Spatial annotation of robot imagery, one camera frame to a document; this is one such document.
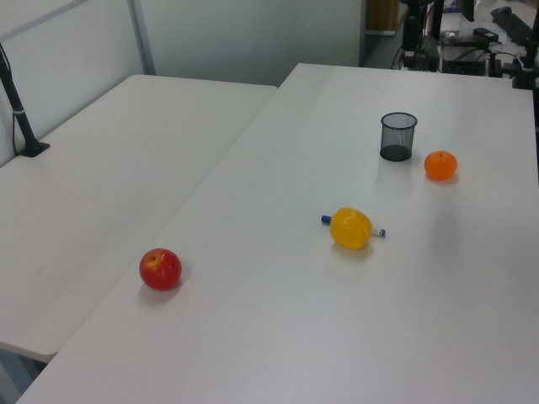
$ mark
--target marker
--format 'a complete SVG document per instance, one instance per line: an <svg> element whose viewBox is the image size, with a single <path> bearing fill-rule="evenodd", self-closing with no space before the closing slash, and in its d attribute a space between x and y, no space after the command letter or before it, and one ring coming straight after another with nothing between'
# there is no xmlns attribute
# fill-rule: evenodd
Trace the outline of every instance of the marker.
<svg viewBox="0 0 539 404"><path fill-rule="evenodd" d="M329 223L331 223L331 216L323 215L322 216L322 223L324 225L328 225ZM377 229L375 227L372 227L371 236L380 237L380 238L386 238L386 230L385 229Z"/></svg>

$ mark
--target apple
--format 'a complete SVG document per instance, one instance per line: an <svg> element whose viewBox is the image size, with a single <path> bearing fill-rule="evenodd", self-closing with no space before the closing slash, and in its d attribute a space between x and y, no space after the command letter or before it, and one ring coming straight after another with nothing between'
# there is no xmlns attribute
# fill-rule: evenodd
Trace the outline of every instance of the apple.
<svg viewBox="0 0 539 404"><path fill-rule="evenodd" d="M173 288L182 274L182 263L178 256L166 248L148 251L138 268L144 283L157 290Z"/></svg>

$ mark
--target mesh pen holder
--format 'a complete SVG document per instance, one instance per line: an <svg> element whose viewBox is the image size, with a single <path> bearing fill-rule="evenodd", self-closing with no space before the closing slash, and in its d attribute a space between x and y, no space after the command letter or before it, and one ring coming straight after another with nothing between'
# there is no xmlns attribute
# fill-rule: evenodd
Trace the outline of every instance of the mesh pen holder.
<svg viewBox="0 0 539 404"><path fill-rule="evenodd" d="M391 112L382 117L382 144L380 156L390 162L403 162L412 156L415 116L405 112Z"/></svg>

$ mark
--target white wall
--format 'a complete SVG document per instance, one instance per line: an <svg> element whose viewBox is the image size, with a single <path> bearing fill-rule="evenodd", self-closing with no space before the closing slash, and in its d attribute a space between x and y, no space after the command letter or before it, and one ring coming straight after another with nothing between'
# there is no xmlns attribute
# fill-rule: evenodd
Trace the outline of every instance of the white wall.
<svg viewBox="0 0 539 404"><path fill-rule="evenodd" d="M358 66L362 0L134 0L160 76L279 86L298 62Z"/></svg>
<svg viewBox="0 0 539 404"><path fill-rule="evenodd" d="M142 73L128 0L88 0L5 40L3 47L38 138ZM17 133L20 149L18 127ZM11 158L11 105L0 87L0 166Z"/></svg>

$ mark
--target table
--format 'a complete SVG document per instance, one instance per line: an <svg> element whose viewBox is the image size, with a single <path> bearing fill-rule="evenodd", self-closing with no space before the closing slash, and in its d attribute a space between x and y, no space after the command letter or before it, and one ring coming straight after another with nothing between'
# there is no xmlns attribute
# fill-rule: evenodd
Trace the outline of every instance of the table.
<svg viewBox="0 0 539 404"><path fill-rule="evenodd" d="M276 88L134 76L0 170L0 348L49 361Z"/></svg>
<svg viewBox="0 0 539 404"><path fill-rule="evenodd" d="M378 155L396 110L407 162ZM182 284L133 260L20 403L535 403L532 112L508 80L299 65L153 240ZM346 205L387 239L336 247L320 216Z"/></svg>

